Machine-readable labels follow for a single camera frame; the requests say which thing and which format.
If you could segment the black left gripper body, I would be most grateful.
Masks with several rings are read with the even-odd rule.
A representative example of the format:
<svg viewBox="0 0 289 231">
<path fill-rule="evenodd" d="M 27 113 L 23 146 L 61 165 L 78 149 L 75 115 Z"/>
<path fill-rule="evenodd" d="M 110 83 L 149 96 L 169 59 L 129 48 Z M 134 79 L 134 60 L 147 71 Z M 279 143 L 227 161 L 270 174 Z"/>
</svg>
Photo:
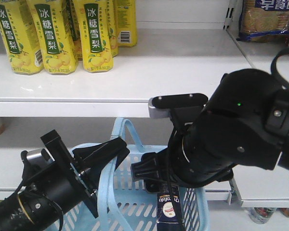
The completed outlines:
<svg viewBox="0 0 289 231">
<path fill-rule="evenodd" d="M 81 169 L 79 162 L 70 154 L 56 130 L 51 130 L 40 138 L 44 143 L 55 163 L 75 191 L 80 200 L 97 218 L 97 184 L 89 179 L 89 168 Z"/>
</svg>

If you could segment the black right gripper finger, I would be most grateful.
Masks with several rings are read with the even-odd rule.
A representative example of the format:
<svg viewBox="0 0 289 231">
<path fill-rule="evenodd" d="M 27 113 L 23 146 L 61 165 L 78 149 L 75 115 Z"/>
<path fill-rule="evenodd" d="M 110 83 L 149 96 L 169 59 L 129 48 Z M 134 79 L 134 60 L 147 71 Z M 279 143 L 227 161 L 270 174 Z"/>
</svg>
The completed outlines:
<svg viewBox="0 0 289 231">
<path fill-rule="evenodd" d="M 145 153 L 141 161 L 131 165 L 132 181 L 142 180 L 148 193 L 162 192 L 164 184 L 173 185 L 170 173 L 168 152 Z"/>
</svg>

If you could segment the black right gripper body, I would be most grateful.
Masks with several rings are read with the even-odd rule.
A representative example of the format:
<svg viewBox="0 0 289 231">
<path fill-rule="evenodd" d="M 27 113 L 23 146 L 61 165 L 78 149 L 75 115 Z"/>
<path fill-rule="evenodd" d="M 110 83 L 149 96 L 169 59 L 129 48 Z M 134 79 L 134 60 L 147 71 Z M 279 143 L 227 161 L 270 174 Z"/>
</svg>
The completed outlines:
<svg viewBox="0 0 289 231">
<path fill-rule="evenodd" d="M 171 179 L 183 187 L 232 177 L 236 165 L 289 170 L 289 85 L 262 70 L 224 75 L 171 147 Z"/>
</svg>

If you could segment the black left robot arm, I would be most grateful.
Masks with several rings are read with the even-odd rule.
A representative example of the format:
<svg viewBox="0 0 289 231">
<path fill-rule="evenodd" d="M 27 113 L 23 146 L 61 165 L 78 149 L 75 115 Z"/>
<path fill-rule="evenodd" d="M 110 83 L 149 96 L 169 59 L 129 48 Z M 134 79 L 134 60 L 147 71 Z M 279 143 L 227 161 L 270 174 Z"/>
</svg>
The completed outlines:
<svg viewBox="0 0 289 231">
<path fill-rule="evenodd" d="M 101 172 L 111 161 L 120 165 L 129 154 L 121 138 L 69 151 L 57 131 L 41 137 L 44 148 L 22 151 L 22 180 L 0 202 L 0 231 L 42 231 L 83 202 L 98 217 Z"/>
</svg>

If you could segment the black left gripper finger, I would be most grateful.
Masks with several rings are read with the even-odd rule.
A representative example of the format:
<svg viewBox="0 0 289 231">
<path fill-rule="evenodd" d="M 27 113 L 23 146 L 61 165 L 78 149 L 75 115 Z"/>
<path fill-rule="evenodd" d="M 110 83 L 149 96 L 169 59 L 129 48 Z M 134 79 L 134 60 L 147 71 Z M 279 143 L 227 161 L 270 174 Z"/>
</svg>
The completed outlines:
<svg viewBox="0 0 289 231">
<path fill-rule="evenodd" d="M 105 166 L 116 158 L 115 168 L 118 168 L 129 153 L 126 142 L 121 138 L 72 150 L 76 170 L 84 183 L 92 190 L 98 189 L 101 172 Z"/>
</svg>

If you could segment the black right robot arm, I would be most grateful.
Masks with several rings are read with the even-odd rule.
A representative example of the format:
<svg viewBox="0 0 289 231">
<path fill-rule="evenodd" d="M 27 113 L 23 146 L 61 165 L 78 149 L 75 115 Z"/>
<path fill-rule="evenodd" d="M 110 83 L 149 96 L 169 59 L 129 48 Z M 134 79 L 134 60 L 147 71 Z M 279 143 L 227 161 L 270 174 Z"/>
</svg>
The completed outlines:
<svg viewBox="0 0 289 231">
<path fill-rule="evenodd" d="M 289 82 L 277 70 L 242 69 L 223 75 L 214 93 L 157 96 L 153 118 L 170 118 L 167 148 L 131 166 L 149 192 L 163 183 L 200 188 L 228 181 L 237 165 L 289 170 Z"/>
</svg>

